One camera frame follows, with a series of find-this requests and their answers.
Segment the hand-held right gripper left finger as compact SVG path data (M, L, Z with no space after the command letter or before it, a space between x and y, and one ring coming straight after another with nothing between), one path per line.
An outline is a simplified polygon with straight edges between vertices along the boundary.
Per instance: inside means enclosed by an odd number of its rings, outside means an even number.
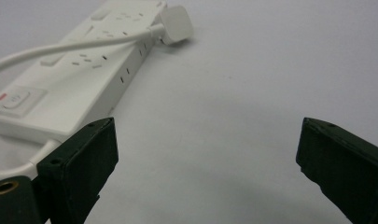
M84 224L119 162L115 121L85 125L35 167L0 179L0 224Z

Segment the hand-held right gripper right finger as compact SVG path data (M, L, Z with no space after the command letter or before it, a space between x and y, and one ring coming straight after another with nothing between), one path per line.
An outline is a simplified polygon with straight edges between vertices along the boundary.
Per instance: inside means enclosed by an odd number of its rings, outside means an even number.
M378 147L319 119L302 122L301 171L353 224L378 224Z

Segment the white power strip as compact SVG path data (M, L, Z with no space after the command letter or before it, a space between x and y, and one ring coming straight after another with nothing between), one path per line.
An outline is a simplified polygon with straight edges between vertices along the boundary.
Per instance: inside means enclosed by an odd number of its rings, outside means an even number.
M144 31L163 1L108 0L64 43L112 39ZM65 141L107 117L154 45L151 38L41 58L0 92L0 134L40 144Z

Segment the white plug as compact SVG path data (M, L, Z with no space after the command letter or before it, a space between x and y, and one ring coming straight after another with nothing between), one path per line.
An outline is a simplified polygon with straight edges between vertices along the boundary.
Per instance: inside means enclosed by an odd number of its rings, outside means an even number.
M162 10L149 30L152 37L158 37L165 45L181 42L194 34L189 14L182 6Z

